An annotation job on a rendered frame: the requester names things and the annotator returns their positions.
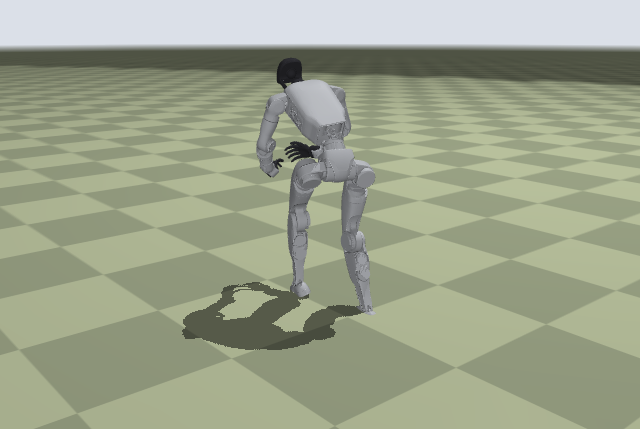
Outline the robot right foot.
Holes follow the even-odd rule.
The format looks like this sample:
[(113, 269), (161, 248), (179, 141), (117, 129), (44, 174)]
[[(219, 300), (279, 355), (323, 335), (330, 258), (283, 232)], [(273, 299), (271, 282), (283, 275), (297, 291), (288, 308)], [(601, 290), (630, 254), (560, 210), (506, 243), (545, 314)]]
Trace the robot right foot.
[[(361, 307), (360, 307), (360, 306), (356, 306), (356, 307), (357, 307), (360, 311), (364, 312), (364, 311), (361, 309)], [(366, 313), (366, 314), (368, 314), (368, 315), (375, 315), (375, 314), (376, 314), (374, 311), (371, 311), (369, 307), (367, 307), (367, 308), (368, 308), (368, 312), (364, 312), (364, 313)]]

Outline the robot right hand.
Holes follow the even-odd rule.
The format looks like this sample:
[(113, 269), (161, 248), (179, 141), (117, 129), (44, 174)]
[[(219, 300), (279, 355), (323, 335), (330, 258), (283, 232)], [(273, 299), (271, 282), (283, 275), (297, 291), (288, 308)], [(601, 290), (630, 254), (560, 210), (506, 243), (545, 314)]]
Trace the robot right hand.
[(291, 144), (290, 146), (285, 148), (285, 151), (288, 150), (288, 149), (291, 149), (291, 148), (294, 148), (294, 149), (291, 149), (291, 150), (287, 151), (285, 153), (285, 155), (287, 155), (287, 154), (289, 154), (291, 152), (295, 152), (295, 151), (298, 151), (298, 152), (295, 152), (295, 153), (289, 155), (288, 159), (291, 158), (292, 156), (299, 155), (299, 156), (296, 156), (295, 158), (293, 158), (291, 160), (291, 162), (293, 162), (294, 160), (297, 160), (299, 158), (303, 158), (303, 157), (304, 158), (308, 158), (308, 157), (314, 158), (311, 150), (318, 150), (320, 148), (320, 146), (317, 146), (317, 145), (311, 145), (309, 147), (307, 144), (303, 144), (303, 143), (297, 142), (297, 141), (290, 142), (290, 144)]

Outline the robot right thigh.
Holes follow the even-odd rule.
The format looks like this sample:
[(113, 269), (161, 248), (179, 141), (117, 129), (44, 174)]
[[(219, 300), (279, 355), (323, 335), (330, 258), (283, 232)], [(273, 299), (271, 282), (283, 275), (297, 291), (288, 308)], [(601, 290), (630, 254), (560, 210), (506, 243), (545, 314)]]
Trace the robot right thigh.
[(356, 176), (353, 180), (344, 181), (341, 202), (341, 245), (347, 252), (358, 252), (362, 248), (362, 236), (358, 229), (366, 203), (367, 187), (375, 181), (375, 173), (367, 162), (354, 161)]

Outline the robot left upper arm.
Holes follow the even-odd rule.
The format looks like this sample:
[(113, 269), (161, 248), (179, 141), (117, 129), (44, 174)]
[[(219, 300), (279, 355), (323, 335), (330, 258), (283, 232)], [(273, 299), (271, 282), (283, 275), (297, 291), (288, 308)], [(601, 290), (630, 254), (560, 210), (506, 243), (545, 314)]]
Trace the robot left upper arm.
[(287, 97), (285, 92), (273, 95), (268, 99), (257, 141), (257, 147), (260, 150), (271, 153), (275, 149), (276, 142), (272, 135), (277, 127), (279, 115), (284, 113), (286, 108)]

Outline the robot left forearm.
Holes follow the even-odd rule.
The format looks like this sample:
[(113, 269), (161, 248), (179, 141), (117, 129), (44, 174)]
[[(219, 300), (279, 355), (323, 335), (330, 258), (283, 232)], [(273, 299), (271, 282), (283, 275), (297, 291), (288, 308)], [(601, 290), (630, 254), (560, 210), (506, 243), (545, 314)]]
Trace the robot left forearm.
[(267, 173), (271, 177), (274, 177), (279, 172), (279, 170), (273, 164), (273, 152), (266, 153), (256, 146), (256, 153), (258, 159), (260, 160), (260, 168), (264, 171), (264, 173)]

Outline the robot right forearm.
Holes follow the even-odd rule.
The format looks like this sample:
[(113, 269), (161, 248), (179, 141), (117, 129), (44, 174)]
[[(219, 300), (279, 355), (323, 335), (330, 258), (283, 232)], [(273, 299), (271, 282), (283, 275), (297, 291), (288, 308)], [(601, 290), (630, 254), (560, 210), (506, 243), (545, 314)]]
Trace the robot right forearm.
[[(344, 138), (342, 138), (341, 140), (344, 141)], [(318, 150), (311, 150), (313, 157), (315, 159), (318, 159), (318, 156), (323, 152), (323, 145), (320, 145), (320, 148)]]

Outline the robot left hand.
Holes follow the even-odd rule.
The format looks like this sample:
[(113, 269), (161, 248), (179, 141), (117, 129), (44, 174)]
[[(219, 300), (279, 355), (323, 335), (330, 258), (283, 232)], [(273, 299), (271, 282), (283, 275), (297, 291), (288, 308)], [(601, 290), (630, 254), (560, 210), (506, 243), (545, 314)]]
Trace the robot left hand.
[[(278, 169), (278, 166), (279, 166), (279, 167), (282, 167), (282, 165), (281, 165), (280, 163), (278, 163), (278, 162), (283, 162), (283, 161), (284, 161), (283, 159), (280, 159), (280, 158), (279, 158), (279, 159), (277, 159), (277, 160), (273, 161), (273, 164), (274, 164), (274, 165), (275, 165), (275, 167)], [(277, 166), (277, 165), (278, 165), (278, 166)], [(267, 173), (266, 173), (266, 174), (267, 174)], [(268, 175), (269, 177), (271, 177), (269, 174), (267, 174), (267, 175)]]

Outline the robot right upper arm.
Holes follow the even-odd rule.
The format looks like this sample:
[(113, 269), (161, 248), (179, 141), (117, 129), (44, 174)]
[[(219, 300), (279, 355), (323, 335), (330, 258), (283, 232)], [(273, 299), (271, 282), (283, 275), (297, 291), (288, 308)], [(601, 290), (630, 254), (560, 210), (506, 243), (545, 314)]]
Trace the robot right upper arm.
[(350, 118), (349, 118), (349, 114), (348, 114), (348, 110), (345, 102), (346, 94), (345, 94), (345, 91), (340, 87), (333, 86), (333, 85), (329, 85), (329, 86), (331, 87), (331, 89), (333, 90), (333, 92), (335, 93), (335, 95), (337, 96), (338, 100), (340, 101), (341, 105), (345, 110), (346, 127), (343, 135), (343, 138), (344, 138), (349, 134), (351, 130), (351, 122), (350, 122)]

